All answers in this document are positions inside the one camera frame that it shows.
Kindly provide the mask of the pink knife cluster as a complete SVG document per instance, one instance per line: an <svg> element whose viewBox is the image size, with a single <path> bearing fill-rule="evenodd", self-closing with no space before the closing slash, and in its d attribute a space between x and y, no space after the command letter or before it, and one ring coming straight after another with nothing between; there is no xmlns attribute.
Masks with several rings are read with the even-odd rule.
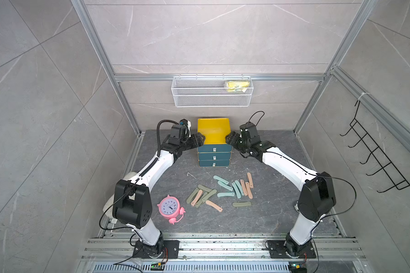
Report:
<svg viewBox="0 0 410 273"><path fill-rule="evenodd" d="M246 184L245 184L245 181L243 179L240 179L240 185L241 185L241 188L242 188L242 191L243 191L243 195L248 196L248 192L247 192L247 189L246 189Z"/></svg>
<svg viewBox="0 0 410 273"><path fill-rule="evenodd" d="M194 207L196 206L197 202L200 200L201 196L203 194L202 190L198 190L197 194L195 195L195 197L193 198L192 202L191 202L191 206Z"/></svg>
<svg viewBox="0 0 410 273"><path fill-rule="evenodd" d="M250 183L245 182L245 186L246 186L246 192L247 192L248 198L253 199L253 194L252 194L252 191L251 191Z"/></svg>

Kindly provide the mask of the teal top drawer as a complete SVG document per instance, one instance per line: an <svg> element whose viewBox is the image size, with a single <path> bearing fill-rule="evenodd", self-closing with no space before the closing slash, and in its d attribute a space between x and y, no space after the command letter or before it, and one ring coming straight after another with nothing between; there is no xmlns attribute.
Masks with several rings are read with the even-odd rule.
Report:
<svg viewBox="0 0 410 273"><path fill-rule="evenodd" d="M199 153L232 152L232 146L228 144L205 144L198 147Z"/></svg>

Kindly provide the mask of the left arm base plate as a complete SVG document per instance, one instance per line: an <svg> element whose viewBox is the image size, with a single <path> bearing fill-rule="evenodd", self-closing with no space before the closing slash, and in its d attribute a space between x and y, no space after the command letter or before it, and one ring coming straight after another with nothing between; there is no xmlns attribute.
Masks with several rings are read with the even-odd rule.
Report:
<svg viewBox="0 0 410 273"><path fill-rule="evenodd" d="M140 241L134 243L133 258L145 259L177 259L180 250L177 240L158 241L155 246L146 245Z"/></svg>

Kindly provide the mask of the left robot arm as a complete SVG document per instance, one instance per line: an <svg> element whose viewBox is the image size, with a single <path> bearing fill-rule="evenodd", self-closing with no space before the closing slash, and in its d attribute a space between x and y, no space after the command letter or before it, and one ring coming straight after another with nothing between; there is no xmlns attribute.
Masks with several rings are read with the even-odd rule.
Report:
<svg viewBox="0 0 410 273"><path fill-rule="evenodd" d="M192 134L191 122L164 119L157 124L157 151L145 167L136 174L119 180L111 201L103 209L104 216L116 219L138 235L137 244L150 257L158 257L164 248L162 232L151 220L153 206L150 193L164 172L184 151L204 145L200 133Z"/></svg>

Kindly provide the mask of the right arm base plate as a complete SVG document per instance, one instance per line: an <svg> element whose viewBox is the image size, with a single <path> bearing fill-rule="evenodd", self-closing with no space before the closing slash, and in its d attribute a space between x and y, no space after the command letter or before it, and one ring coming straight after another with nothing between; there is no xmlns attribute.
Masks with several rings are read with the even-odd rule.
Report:
<svg viewBox="0 0 410 273"><path fill-rule="evenodd" d="M288 242L287 240L267 240L265 242L265 247L269 251L269 255L272 259L317 258L312 240L302 246L294 244L292 241Z"/></svg>

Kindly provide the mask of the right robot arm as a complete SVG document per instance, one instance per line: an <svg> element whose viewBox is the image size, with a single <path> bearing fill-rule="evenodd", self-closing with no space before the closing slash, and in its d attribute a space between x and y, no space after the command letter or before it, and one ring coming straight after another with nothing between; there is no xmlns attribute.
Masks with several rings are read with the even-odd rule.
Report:
<svg viewBox="0 0 410 273"><path fill-rule="evenodd" d="M275 144L262 141L257 125L248 121L225 137L226 144L235 148L244 158L255 158L272 167L292 182L300 191L297 201L298 217L285 239L286 254L298 258L308 251L312 235L320 222L348 212L329 214L337 204L334 180L350 184L345 179L335 178L326 172L318 173L288 157Z"/></svg>

